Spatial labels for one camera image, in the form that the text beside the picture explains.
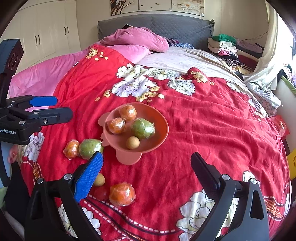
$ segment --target plate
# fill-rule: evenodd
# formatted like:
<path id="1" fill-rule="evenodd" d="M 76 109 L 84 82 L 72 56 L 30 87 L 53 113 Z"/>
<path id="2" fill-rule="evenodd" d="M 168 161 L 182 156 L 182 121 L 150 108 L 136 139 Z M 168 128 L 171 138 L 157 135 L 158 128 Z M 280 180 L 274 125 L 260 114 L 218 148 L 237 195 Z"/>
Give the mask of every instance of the plate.
<path id="1" fill-rule="evenodd" d="M 140 146 L 136 149 L 129 150 L 126 147 L 126 140 L 132 136 L 130 125 L 132 122 L 126 123 L 126 131 L 119 135 L 109 133 L 107 122 L 114 118 L 120 117 L 119 110 L 131 104 L 137 111 L 137 118 L 142 117 L 154 123 L 155 134 L 148 140 L 143 139 L 140 141 Z M 116 158 L 119 162 L 125 165 L 132 165 L 138 162 L 142 154 L 150 152 L 158 148 L 168 136 L 168 122 L 164 116 L 155 108 L 143 103 L 128 103 L 121 105 L 114 109 L 112 112 L 103 114 L 99 118 L 99 125 L 103 127 L 103 134 L 101 136 L 102 146 L 110 145 L 116 149 Z"/>

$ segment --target robotic claw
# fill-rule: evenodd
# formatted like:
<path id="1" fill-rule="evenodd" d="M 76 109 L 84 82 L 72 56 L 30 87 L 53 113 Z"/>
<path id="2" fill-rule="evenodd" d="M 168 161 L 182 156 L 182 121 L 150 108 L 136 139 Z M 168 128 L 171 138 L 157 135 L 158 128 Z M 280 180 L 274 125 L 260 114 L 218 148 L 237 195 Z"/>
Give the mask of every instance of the robotic claw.
<path id="1" fill-rule="evenodd" d="M 71 120 L 69 108 L 36 110 L 32 106 L 55 105 L 55 97 L 22 96 L 6 100 L 12 76 L 23 55 L 20 41 L 5 40 L 0 44 L 0 178 L 3 186 L 9 185 L 9 175 L 4 164 L 5 143 L 27 145 L 30 135 L 42 126 L 65 123 Z M 81 241 L 102 241 L 84 214 L 79 201 L 88 194 L 84 183 L 90 182 L 87 173 L 98 173 L 102 167 L 102 154 L 96 152 L 92 158 L 80 165 L 73 174 L 62 179 L 45 181 L 39 178 L 34 186 L 25 221 L 25 241 L 77 240 L 65 231 L 58 214 L 54 198 L 61 198 L 69 221 Z M 268 241 L 269 227 L 264 199 L 256 179 L 241 182 L 220 174 L 207 164 L 199 153 L 191 156 L 191 166 L 210 199 L 215 201 L 210 214 L 191 237 L 190 241 Z M 217 237 L 227 216 L 233 198 L 239 198 L 233 221 L 226 234 Z"/>

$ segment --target red floral bedspread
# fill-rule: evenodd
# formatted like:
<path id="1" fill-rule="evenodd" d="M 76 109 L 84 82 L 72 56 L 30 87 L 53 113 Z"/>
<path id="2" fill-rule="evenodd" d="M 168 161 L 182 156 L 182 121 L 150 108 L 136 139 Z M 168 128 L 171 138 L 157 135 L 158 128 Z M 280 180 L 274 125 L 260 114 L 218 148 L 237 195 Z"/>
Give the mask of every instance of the red floral bedspread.
<path id="1" fill-rule="evenodd" d="M 136 200 L 118 208 L 97 201 L 92 189 L 81 201 L 103 240 L 189 240 L 214 205 L 191 169 L 190 157 L 196 151 L 233 179 L 259 180 L 270 235 L 287 214 L 289 170 L 281 138 L 239 81 L 210 78 L 197 68 L 181 76 L 134 66 L 117 51 L 94 45 L 60 81 L 54 95 L 57 107 L 70 107 L 74 116 L 69 123 L 44 127 L 24 148 L 21 170 L 30 192 L 37 178 L 60 179 L 85 163 L 79 157 L 69 161 L 63 149 L 71 139 L 99 139 L 98 119 L 105 112 L 141 101 L 168 121 L 166 141 L 135 165 L 122 165 L 112 147 L 104 149 L 105 185 L 131 183 Z M 233 200 L 221 234 L 229 227 L 237 202 Z M 66 230 L 75 236 L 61 203 L 58 210 Z"/>

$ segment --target gray upholstered headboard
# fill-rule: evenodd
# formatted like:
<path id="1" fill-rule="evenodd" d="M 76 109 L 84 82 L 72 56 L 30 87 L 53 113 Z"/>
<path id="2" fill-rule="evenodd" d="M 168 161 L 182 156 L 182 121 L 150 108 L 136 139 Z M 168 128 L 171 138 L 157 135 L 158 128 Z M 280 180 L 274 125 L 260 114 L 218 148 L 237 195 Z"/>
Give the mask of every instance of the gray upholstered headboard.
<path id="1" fill-rule="evenodd" d="M 215 22 L 176 14 L 130 15 L 98 21 L 99 40 L 123 28 L 125 24 L 146 27 L 160 36 L 208 51 L 207 39 L 212 36 Z"/>

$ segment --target white wardrobe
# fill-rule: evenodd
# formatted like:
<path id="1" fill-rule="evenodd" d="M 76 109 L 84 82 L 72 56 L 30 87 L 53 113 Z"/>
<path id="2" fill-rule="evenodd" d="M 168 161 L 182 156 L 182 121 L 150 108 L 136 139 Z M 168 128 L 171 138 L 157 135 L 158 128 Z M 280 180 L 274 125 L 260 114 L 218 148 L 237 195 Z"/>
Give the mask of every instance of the white wardrobe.
<path id="1" fill-rule="evenodd" d="M 29 0 L 0 38 L 20 39 L 24 56 L 17 72 L 44 60 L 80 51 L 75 0 Z"/>

